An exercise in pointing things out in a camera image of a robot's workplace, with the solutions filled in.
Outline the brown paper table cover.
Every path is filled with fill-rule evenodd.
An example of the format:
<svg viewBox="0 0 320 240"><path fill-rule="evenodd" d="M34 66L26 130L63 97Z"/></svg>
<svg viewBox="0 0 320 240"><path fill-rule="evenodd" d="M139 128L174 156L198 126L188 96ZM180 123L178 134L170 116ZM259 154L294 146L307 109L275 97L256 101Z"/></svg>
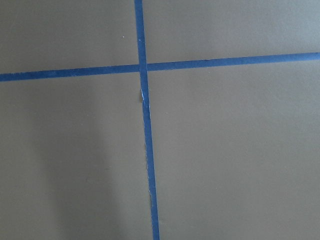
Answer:
<svg viewBox="0 0 320 240"><path fill-rule="evenodd" d="M317 240L317 0L3 0L3 240Z"/></svg>

